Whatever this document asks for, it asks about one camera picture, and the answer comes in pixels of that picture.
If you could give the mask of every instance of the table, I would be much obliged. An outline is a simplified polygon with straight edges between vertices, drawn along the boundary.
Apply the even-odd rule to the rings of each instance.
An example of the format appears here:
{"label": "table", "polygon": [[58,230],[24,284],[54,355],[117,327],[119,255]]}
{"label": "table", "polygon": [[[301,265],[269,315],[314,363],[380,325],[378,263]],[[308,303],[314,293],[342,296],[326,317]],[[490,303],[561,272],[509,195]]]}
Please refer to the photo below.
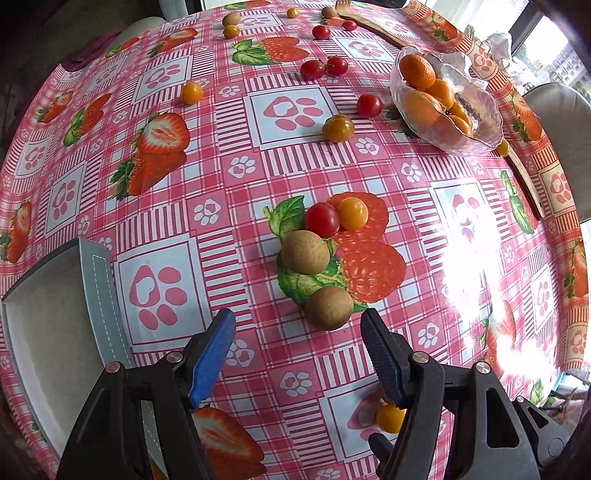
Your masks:
{"label": "table", "polygon": [[[335,20],[322,20],[326,2],[294,4],[301,14],[291,19],[285,14],[291,2],[235,3],[162,25],[81,72],[56,68],[0,172],[0,230],[10,228],[23,202],[30,202],[32,217],[26,250],[15,263],[2,263],[0,293],[80,235],[111,251],[139,365],[182,347],[212,312],[231,308],[236,339],[211,405],[257,442],[267,478],[369,478],[376,464],[366,438],[377,429],[379,394],[359,314],[331,333],[303,322],[285,292],[296,299],[297,293],[278,278],[280,233],[269,224],[272,210],[286,200],[281,208],[301,209],[363,192],[379,213],[377,239],[370,237],[382,246],[338,251],[340,275],[355,290],[351,278],[365,277],[347,270],[343,255],[363,261],[364,251],[384,245],[402,255],[407,272],[387,297],[364,296],[358,288],[356,302],[375,306],[392,330],[440,362],[485,358],[511,398],[537,401],[557,368],[580,366],[586,261],[572,196],[548,138],[479,46],[416,0],[397,11],[353,6],[408,44],[472,59],[472,73],[489,82],[505,136],[541,196],[543,222],[531,215],[513,172],[495,153],[445,155],[407,136],[389,108],[376,119],[358,117],[361,93],[388,99],[398,50],[361,28],[346,32]],[[240,43],[222,36],[220,20],[229,9],[243,15]],[[310,34],[321,22],[331,25],[330,40]],[[345,56],[349,71],[304,82],[298,69],[305,53]],[[186,107],[178,97],[188,79],[206,94]],[[51,115],[39,112],[54,99]],[[110,199],[112,175],[157,112],[184,119],[186,161],[140,196]],[[355,122],[346,143],[321,141],[320,128],[334,113]],[[369,283],[376,285],[377,277]],[[501,350],[499,334],[514,345]],[[33,421],[2,336],[0,367],[13,414],[53,477],[59,459]],[[443,474],[451,426],[446,412],[434,478]]]}

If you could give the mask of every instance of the brown round fruit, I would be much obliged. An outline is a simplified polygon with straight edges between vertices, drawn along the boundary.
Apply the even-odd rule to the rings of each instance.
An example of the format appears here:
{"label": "brown round fruit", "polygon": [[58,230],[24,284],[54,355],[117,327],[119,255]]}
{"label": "brown round fruit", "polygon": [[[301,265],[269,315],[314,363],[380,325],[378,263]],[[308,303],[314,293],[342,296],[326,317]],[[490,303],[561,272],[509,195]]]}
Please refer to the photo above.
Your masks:
{"label": "brown round fruit", "polygon": [[224,27],[227,27],[228,25],[238,25],[240,20],[240,14],[238,12],[232,12],[223,18],[222,25]]}
{"label": "brown round fruit", "polygon": [[435,83],[435,70],[420,55],[415,53],[405,55],[400,59],[398,68],[402,78],[417,90],[425,91]]}
{"label": "brown round fruit", "polygon": [[223,36],[226,38],[235,38],[240,35],[240,27],[236,25],[228,25],[223,29]]}
{"label": "brown round fruit", "polygon": [[281,244],[283,264],[300,275],[316,275],[329,264],[330,252],[324,240],[308,230],[289,233]]}
{"label": "brown round fruit", "polygon": [[306,320],[312,327],[329,332],[341,328],[353,314],[353,299],[339,287],[316,290],[304,305]]}
{"label": "brown round fruit", "polygon": [[321,13],[324,18],[334,18],[337,16],[337,12],[333,7],[324,7]]}

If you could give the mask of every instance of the red cherry tomato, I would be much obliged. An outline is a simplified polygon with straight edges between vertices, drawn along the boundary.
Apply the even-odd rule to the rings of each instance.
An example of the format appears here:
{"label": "red cherry tomato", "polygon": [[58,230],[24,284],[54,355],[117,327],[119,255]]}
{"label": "red cherry tomato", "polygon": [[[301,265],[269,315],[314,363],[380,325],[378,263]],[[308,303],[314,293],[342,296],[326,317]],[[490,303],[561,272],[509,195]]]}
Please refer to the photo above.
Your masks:
{"label": "red cherry tomato", "polygon": [[328,40],[330,37],[330,29],[326,25],[316,25],[312,29],[312,35],[316,40]]}
{"label": "red cherry tomato", "polygon": [[320,60],[305,61],[300,67],[304,80],[317,80],[326,73],[326,66]]}
{"label": "red cherry tomato", "polygon": [[347,32],[352,32],[353,30],[355,30],[357,28],[357,23],[355,23],[352,20],[346,20],[345,22],[343,22],[343,28]]}
{"label": "red cherry tomato", "polygon": [[339,231],[339,216],[332,205],[316,203],[306,211],[304,227],[321,238],[330,238]]}
{"label": "red cherry tomato", "polygon": [[384,105],[378,96],[364,93],[357,100],[357,113],[368,118],[379,115]]}
{"label": "red cherry tomato", "polygon": [[331,57],[326,61],[326,71],[335,77],[341,76],[349,70],[349,62],[343,57]]}

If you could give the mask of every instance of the metal screw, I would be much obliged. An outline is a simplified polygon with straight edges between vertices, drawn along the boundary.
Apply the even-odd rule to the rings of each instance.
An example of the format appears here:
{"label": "metal screw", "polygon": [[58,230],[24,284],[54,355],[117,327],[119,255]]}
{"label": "metal screw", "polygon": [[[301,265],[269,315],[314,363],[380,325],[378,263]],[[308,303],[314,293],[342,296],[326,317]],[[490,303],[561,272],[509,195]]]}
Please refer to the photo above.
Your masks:
{"label": "metal screw", "polygon": [[114,374],[115,372],[118,372],[120,368],[121,364],[117,360],[114,360],[106,365],[105,370],[107,370],[108,374]]}
{"label": "metal screw", "polygon": [[481,373],[481,374],[487,374],[488,372],[491,371],[491,368],[489,366],[489,364],[484,363],[484,362],[478,362],[476,364],[476,369]]}
{"label": "metal screw", "polygon": [[429,356],[425,352],[414,352],[413,360],[418,364],[426,364],[429,361]]}
{"label": "metal screw", "polygon": [[166,360],[171,364],[177,364],[183,359],[183,354],[178,350],[174,352],[169,352],[166,356]]}

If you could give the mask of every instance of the yellow cherry tomato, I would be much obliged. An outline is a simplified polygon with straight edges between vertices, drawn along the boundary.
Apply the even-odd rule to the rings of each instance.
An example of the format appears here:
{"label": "yellow cherry tomato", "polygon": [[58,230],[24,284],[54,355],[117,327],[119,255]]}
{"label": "yellow cherry tomato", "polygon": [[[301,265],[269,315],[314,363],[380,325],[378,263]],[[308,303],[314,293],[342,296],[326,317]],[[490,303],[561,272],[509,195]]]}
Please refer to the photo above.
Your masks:
{"label": "yellow cherry tomato", "polygon": [[361,230],[368,222],[368,208],[356,197],[349,197],[339,203],[337,209],[341,226],[349,231]]}
{"label": "yellow cherry tomato", "polygon": [[322,136],[331,142],[345,142],[355,133],[355,124],[346,115],[331,116],[322,127]]}
{"label": "yellow cherry tomato", "polygon": [[228,25],[223,29],[223,36],[226,38],[235,38],[240,35],[240,27],[236,25]]}
{"label": "yellow cherry tomato", "polygon": [[387,433],[399,433],[406,410],[400,410],[396,405],[382,405],[375,416],[375,422]]}
{"label": "yellow cherry tomato", "polygon": [[203,98],[203,87],[198,83],[188,82],[183,85],[181,98],[185,105],[195,105]]}
{"label": "yellow cherry tomato", "polygon": [[507,143],[507,140],[505,140],[505,139],[501,140],[501,143],[496,148],[496,152],[501,157],[506,157],[507,155],[509,155],[509,144]]}

